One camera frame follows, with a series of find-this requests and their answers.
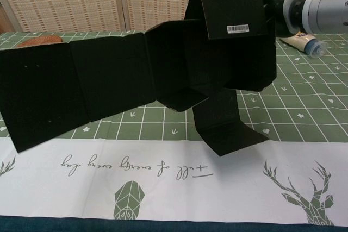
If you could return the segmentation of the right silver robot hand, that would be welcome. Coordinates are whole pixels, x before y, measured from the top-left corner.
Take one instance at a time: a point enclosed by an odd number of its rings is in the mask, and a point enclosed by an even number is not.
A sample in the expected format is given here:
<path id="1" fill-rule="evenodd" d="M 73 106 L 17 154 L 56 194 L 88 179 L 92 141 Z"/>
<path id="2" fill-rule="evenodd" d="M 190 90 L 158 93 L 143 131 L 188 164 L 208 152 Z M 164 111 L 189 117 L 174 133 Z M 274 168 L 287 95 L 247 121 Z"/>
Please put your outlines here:
<path id="1" fill-rule="evenodd" d="M 278 38 L 295 35 L 301 29 L 300 7 L 303 0 L 263 0 L 266 19 L 273 18 Z"/>

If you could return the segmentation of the black cardboard folding box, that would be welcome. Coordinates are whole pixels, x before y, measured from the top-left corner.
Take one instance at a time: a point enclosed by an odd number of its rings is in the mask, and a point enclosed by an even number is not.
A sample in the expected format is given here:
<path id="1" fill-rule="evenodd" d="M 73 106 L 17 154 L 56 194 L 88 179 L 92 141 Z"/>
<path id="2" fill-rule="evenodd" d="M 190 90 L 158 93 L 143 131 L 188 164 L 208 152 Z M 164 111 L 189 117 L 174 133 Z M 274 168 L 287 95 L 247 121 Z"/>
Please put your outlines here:
<path id="1" fill-rule="evenodd" d="M 192 109 L 220 156 L 266 137 L 239 116 L 237 90 L 276 78 L 275 18 L 265 0 L 189 0 L 184 19 L 143 32 L 0 51 L 0 113 L 18 152 L 158 101 Z"/>

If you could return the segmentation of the mayonnaise squeeze bottle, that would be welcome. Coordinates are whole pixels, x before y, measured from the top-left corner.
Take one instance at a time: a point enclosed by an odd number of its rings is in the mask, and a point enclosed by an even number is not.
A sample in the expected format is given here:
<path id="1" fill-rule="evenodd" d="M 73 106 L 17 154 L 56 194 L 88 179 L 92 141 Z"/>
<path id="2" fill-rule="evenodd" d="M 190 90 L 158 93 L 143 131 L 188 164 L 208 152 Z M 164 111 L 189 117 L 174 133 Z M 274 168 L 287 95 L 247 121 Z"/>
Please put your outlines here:
<path id="1" fill-rule="evenodd" d="M 314 35 L 298 32 L 292 37 L 280 38 L 281 41 L 304 52 L 311 58 L 322 57 L 328 48 L 328 43 L 318 40 Z"/>

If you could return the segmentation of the green checked deer tablecloth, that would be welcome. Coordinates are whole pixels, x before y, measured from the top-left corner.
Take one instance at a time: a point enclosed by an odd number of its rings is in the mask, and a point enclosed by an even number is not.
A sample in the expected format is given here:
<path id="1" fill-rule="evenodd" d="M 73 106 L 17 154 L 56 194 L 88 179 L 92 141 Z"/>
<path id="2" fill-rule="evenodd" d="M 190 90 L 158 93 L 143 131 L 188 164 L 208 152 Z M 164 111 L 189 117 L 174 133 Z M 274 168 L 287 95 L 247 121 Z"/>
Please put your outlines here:
<path id="1" fill-rule="evenodd" d="M 218 156 L 192 110 L 152 102 L 18 153 L 0 115 L 0 231 L 348 232 L 348 35 L 318 59 L 277 41 L 277 77 L 237 91 L 266 141 Z"/>

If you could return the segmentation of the round woven rattan coaster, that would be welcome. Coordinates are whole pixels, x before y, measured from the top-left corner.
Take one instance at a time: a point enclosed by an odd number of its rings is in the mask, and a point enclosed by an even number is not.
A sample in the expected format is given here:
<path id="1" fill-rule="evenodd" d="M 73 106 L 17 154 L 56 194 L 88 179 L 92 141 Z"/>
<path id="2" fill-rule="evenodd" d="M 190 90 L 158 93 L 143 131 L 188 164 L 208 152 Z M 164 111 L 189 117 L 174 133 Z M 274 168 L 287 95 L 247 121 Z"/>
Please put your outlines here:
<path id="1" fill-rule="evenodd" d="M 44 35 L 44 36 L 38 36 L 38 37 L 34 37 L 34 38 L 28 39 L 26 41 L 23 41 L 17 45 L 17 48 L 49 45 L 49 44 L 53 44 L 53 43 L 60 43 L 62 41 L 63 41 L 62 38 L 59 36 Z"/>

